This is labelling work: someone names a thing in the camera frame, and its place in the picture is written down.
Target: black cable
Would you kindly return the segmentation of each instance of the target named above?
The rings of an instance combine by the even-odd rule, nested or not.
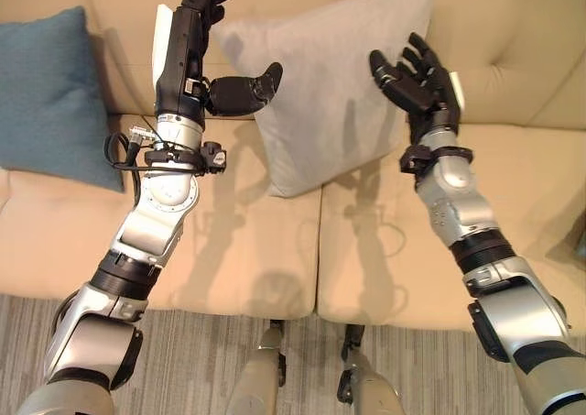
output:
[[[114,145],[115,145],[115,141],[118,141],[122,147],[124,148],[125,152],[128,152],[128,147],[130,145],[130,141],[128,140],[128,137],[123,134],[123,133],[114,133],[111,134],[110,136],[108,136],[104,142],[103,142],[103,153],[106,157],[106,160],[108,160],[108,163],[110,163],[110,166],[114,167],[114,164],[116,163],[124,163],[124,162],[117,162],[114,161],[113,156],[114,156]],[[133,185],[133,192],[135,195],[135,206],[138,204],[138,201],[140,200],[140,174],[138,174],[137,170],[132,170],[132,185]]]
[[[173,151],[175,150],[176,147],[180,147],[183,148],[185,150],[188,150],[194,154],[197,154],[198,151],[192,147],[188,147],[186,145],[182,145],[180,143],[177,142],[173,142],[170,140],[164,140],[163,137],[161,137],[161,135],[158,133],[158,131],[148,122],[147,118],[144,117],[143,115],[140,115],[140,117],[145,121],[146,125],[151,129],[151,131],[153,133],[155,133],[155,135],[158,137],[159,142],[162,143],[163,148],[167,149],[169,151]],[[122,145],[122,148],[125,150],[126,155],[128,154],[128,149],[130,146],[130,140],[128,139],[128,137],[123,134],[123,133],[114,133],[111,134],[110,136],[108,136],[104,142],[103,142],[103,154],[106,157],[106,160],[108,161],[108,163],[110,164],[110,166],[112,166],[114,169],[119,169],[119,170],[130,170],[132,172],[132,183],[133,183],[133,192],[135,195],[135,206],[138,205],[138,202],[140,201],[140,174],[139,172],[141,171],[151,171],[151,170],[155,170],[155,171],[163,171],[163,172],[176,172],[176,173],[187,173],[187,174],[194,174],[196,176],[200,175],[200,171],[195,170],[195,169],[183,169],[183,168],[164,168],[161,166],[158,167],[153,167],[153,166],[137,166],[136,165],[136,159],[133,160],[133,162],[129,165],[126,163],[125,161],[115,161],[114,157],[115,157],[115,152],[114,152],[114,147],[117,143],[120,143]],[[155,144],[157,142],[154,142],[150,145],[147,146],[141,146],[140,149],[144,148],[144,147],[154,147]]]
[[[57,326],[63,320],[63,317],[65,317],[65,313],[70,308],[73,299],[79,292],[80,291],[78,289],[73,291],[72,294],[65,298],[65,300],[60,304],[58,309],[55,311],[55,315],[53,316],[53,322],[51,324],[51,336],[55,335],[55,332],[57,331]]]

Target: gray carpet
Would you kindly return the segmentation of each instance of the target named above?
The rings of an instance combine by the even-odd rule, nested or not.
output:
[[[0,296],[0,414],[14,414],[41,383],[57,303]],[[118,414],[223,414],[237,373],[267,322],[148,311],[135,375],[115,391]],[[343,325],[315,316],[288,322],[287,384],[279,415],[347,414],[335,393],[342,371]],[[586,339],[574,340],[586,351]],[[406,413],[526,414],[506,365],[486,357],[469,333],[367,328],[364,353],[401,395]]]

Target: gray pillow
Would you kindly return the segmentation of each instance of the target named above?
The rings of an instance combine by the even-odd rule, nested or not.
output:
[[[400,138],[403,116],[378,91],[372,49],[396,60],[410,32],[424,35],[432,0],[342,0],[287,20],[244,20],[212,28],[242,74],[283,64],[276,97],[255,114],[272,195],[319,187],[382,157]]]
[[[122,190],[82,7],[0,25],[0,133],[2,168]]]

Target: robotic hand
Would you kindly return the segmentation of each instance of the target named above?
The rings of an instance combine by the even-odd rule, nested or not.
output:
[[[477,191],[472,152],[457,143],[460,106],[450,75],[419,35],[412,33],[394,67],[370,55],[374,81],[408,112],[411,146],[401,170],[415,174],[416,191],[431,226],[451,250],[476,300],[468,309],[486,353],[510,363],[531,414],[586,413],[586,358],[568,345],[566,312],[548,294],[501,233]]]
[[[226,166],[221,145],[201,144],[204,108],[215,115],[249,114],[277,91],[278,63],[259,78],[221,78],[208,87],[203,55],[210,26],[223,18],[224,1],[182,0],[170,12],[169,26],[159,32],[166,39],[165,49],[154,57],[162,64],[154,74],[157,129],[134,127],[130,139],[118,134],[104,148],[110,158],[115,138],[126,149],[125,160],[110,161],[117,169],[133,171],[134,209],[92,279],[63,302],[45,357],[47,384],[27,398],[18,415],[114,414],[110,391],[133,374],[143,340],[134,323],[179,241],[185,216],[197,203],[195,177]],[[154,150],[145,154],[148,166],[138,167],[136,155],[145,139]],[[138,171],[146,171],[142,183]],[[277,349],[278,343],[268,347]]]

